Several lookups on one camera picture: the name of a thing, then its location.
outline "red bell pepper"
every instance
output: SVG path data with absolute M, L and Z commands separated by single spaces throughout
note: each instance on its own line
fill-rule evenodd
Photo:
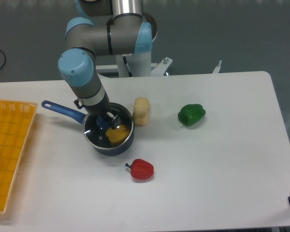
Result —
M 147 180 L 154 174 L 154 166 L 143 159 L 135 159 L 131 165 L 126 163 L 131 169 L 130 174 L 138 180 Z

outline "orange basket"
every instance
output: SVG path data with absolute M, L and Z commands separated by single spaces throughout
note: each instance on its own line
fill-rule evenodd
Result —
M 37 106 L 0 100 L 0 214 L 5 213 Z

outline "saucepan handle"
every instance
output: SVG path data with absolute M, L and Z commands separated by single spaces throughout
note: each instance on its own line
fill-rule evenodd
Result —
M 71 117 L 74 120 L 76 120 L 77 122 L 79 122 L 80 124 L 83 124 L 85 116 L 86 116 L 85 114 L 83 114 L 79 111 L 70 109 L 70 108 L 65 107 L 63 105 L 53 103 L 51 101 L 43 101 L 42 107 L 45 109 L 49 109 L 49 110 L 52 110 L 54 112 L 66 115 L 68 117 Z

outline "yellow pepper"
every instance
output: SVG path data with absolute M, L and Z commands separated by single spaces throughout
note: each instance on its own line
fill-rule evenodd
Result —
M 110 140 L 112 146 L 121 144 L 129 136 L 131 129 L 127 125 L 119 125 L 114 130 L 109 128 L 105 135 Z

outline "saucepan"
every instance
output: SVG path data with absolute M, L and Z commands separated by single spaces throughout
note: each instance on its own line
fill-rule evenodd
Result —
M 101 120 L 100 116 L 90 113 L 85 115 L 79 111 L 53 103 L 51 101 L 43 101 L 42 107 L 69 116 L 80 124 L 83 124 L 83 133 L 86 139 L 95 148 L 95 150 L 97 150 L 101 154 L 107 156 L 119 155 L 126 151 L 133 142 L 134 123 L 132 115 L 127 108 L 118 103 L 110 102 L 110 112 L 113 115 L 118 115 L 121 119 L 121 123 L 127 125 L 130 129 L 128 137 L 118 145 L 113 145 L 105 136 L 107 128 L 101 126 L 101 123 L 97 123 L 99 122 L 99 120 Z

